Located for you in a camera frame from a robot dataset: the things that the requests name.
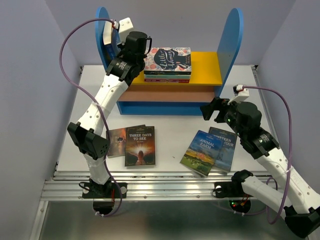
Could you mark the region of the Jane Eyre blue book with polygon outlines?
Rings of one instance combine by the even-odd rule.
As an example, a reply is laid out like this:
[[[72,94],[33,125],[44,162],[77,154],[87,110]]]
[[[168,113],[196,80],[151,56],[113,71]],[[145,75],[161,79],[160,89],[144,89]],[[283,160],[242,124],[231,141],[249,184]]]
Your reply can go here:
[[[110,63],[120,50],[118,48],[118,32],[109,21],[106,21],[104,24],[102,42],[107,62]]]

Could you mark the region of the Animal Farm book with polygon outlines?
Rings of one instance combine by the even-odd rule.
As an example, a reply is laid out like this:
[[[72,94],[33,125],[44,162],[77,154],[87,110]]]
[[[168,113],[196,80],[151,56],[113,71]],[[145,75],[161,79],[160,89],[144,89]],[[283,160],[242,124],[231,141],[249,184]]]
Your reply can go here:
[[[180,164],[207,177],[222,147],[222,139],[199,130],[183,155]]]

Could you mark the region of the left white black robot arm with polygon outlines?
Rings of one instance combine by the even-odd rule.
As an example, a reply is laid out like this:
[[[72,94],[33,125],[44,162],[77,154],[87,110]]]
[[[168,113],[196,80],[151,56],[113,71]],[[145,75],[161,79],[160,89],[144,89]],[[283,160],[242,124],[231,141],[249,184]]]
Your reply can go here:
[[[121,95],[145,68],[144,59],[151,44],[152,39],[144,32],[130,32],[120,52],[108,65],[92,103],[76,123],[71,122],[67,127],[73,143],[86,159],[90,181],[100,197],[111,193],[110,174],[105,167],[110,139],[102,136],[103,130],[107,129],[107,118]]]

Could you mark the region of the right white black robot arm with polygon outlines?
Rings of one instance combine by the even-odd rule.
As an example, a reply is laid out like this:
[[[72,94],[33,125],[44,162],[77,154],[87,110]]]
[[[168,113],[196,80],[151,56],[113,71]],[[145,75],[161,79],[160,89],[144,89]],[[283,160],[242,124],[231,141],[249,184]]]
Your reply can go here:
[[[251,172],[242,170],[232,176],[231,192],[246,193],[281,211],[288,228],[298,237],[306,238],[320,226],[320,195],[289,163],[276,139],[261,127],[262,113],[251,102],[230,102],[215,97],[200,107],[208,121],[218,111],[216,123],[226,123],[240,138],[240,144],[273,177],[283,193],[262,183]]]

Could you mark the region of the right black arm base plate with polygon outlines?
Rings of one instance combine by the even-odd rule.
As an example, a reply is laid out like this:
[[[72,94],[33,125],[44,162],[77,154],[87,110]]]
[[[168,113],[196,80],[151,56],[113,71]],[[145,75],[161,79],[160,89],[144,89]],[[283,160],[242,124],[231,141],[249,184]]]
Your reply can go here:
[[[254,197],[253,190],[249,190],[248,192],[243,190],[243,185],[247,184],[252,187],[254,184],[249,183],[248,180],[240,182],[240,181],[219,181],[214,183],[213,195],[218,198],[240,198],[245,195],[249,195],[250,197]]]

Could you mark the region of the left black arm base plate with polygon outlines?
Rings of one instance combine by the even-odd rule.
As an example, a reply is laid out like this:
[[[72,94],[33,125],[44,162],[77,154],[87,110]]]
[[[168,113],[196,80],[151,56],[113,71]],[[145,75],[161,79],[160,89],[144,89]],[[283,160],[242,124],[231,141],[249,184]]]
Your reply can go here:
[[[104,185],[95,182],[80,182],[78,186],[82,189],[83,199],[125,199],[127,197],[126,182],[120,182],[119,188],[112,181],[107,181]]]

